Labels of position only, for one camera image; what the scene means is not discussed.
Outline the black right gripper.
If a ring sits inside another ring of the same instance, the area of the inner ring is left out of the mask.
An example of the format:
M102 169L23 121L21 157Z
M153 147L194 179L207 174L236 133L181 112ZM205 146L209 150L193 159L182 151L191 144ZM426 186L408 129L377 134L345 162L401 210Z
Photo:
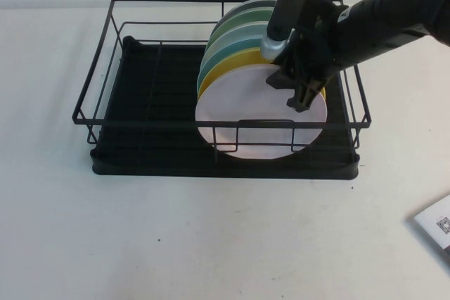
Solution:
M287 106L296 112L309 110L322 90L322 81L319 80L336 73L335 57L329 42L330 29L340 11L346 8L343 0L305 0L295 23L294 37L282 57L283 65L266 79L274 89L295 89ZM296 61L305 72L304 79L295 79Z

